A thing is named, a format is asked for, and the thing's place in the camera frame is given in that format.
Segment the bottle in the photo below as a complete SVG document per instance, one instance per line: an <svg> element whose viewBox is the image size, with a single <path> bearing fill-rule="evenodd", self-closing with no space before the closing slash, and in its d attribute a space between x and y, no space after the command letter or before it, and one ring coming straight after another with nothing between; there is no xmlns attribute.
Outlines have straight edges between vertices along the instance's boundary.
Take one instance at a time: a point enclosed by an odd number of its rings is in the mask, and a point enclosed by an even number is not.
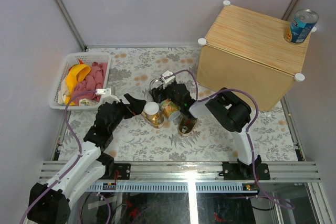
<svg viewBox="0 0 336 224"><path fill-rule="evenodd" d="M156 102L148 102L143 109L142 116L157 129L163 126L164 117Z"/></svg>

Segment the black bracket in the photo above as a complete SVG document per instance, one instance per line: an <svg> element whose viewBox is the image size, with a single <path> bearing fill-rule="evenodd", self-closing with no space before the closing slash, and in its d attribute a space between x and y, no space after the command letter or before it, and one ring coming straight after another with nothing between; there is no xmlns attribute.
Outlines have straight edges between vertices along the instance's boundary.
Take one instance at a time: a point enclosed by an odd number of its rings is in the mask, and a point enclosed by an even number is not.
<svg viewBox="0 0 336 224"><path fill-rule="evenodd" d="M118 174L117 180L129 180L131 176L131 164L115 163L111 175L103 176L101 179L114 180L116 174Z"/></svg>
<svg viewBox="0 0 336 224"><path fill-rule="evenodd" d="M255 160L256 175L258 180L270 180L268 165L261 163L260 155ZM224 180L255 180L252 165L245 165L238 160L238 163L223 162L223 171L219 174Z"/></svg>

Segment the floral tablecloth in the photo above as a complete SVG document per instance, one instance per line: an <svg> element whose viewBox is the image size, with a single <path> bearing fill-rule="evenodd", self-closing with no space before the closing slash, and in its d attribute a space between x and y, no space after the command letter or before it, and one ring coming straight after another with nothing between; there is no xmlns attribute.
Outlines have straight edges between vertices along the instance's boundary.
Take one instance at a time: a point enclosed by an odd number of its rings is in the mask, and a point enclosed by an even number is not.
<svg viewBox="0 0 336 224"><path fill-rule="evenodd" d="M91 49L91 52L109 52L112 55L108 87L116 88L122 98L130 93L134 98L152 100L149 83L164 71L189 69L197 73L200 48L112 48ZM177 75L193 97L196 88L187 73ZM204 98L213 91L199 89ZM70 124L80 139L93 125L96 111L72 111ZM177 131L180 118L165 121L155 129L141 115L123 120L114 131L114 140L106 149L118 161L234 161L237 151L231 134L211 116L200 118L191 135L182 137ZM297 161L293 142L281 104L270 112L261 112L251 128L255 147L263 161ZM75 139L67 130L59 160L69 160L78 149Z"/></svg>

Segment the tin can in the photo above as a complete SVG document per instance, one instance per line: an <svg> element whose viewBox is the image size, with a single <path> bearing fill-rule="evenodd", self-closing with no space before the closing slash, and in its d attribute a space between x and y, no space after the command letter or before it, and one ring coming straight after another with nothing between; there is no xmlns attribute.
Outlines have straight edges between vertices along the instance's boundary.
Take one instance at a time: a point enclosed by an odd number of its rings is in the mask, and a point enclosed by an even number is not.
<svg viewBox="0 0 336 224"><path fill-rule="evenodd" d="M148 102L143 111L143 118L151 124L154 128L161 128L164 123L164 117L161 111L159 110L159 105L155 102Z"/></svg>
<svg viewBox="0 0 336 224"><path fill-rule="evenodd" d="M176 104L169 99L160 103L160 110L168 118L168 121L173 121L181 114Z"/></svg>
<svg viewBox="0 0 336 224"><path fill-rule="evenodd" d="M319 15L313 10L298 10L285 33L285 40L294 44L304 42L318 20Z"/></svg>

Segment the gray wall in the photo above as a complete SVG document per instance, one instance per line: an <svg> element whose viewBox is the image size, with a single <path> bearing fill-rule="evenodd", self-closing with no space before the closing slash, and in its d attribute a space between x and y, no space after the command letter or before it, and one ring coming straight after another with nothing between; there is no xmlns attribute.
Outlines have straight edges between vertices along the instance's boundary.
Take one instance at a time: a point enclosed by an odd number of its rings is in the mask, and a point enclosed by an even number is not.
<svg viewBox="0 0 336 224"><path fill-rule="evenodd" d="M53 0L0 0L0 222L18 223L42 161L50 158L62 112L50 85L79 48Z"/></svg>
<svg viewBox="0 0 336 224"><path fill-rule="evenodd" d="M301 0L300 8L315 10L320 20L303 65L306 80L287 96L303 150L316 161L331 208L336 209L336 5L335 0Z"/></svg>
<svg viewBox="0 0 336 224"><path fill-rule="evenodd" d="M190 45L204 37L223 0L63 0L87 45ZM230 0L281 18L290 0Z"/></svg>

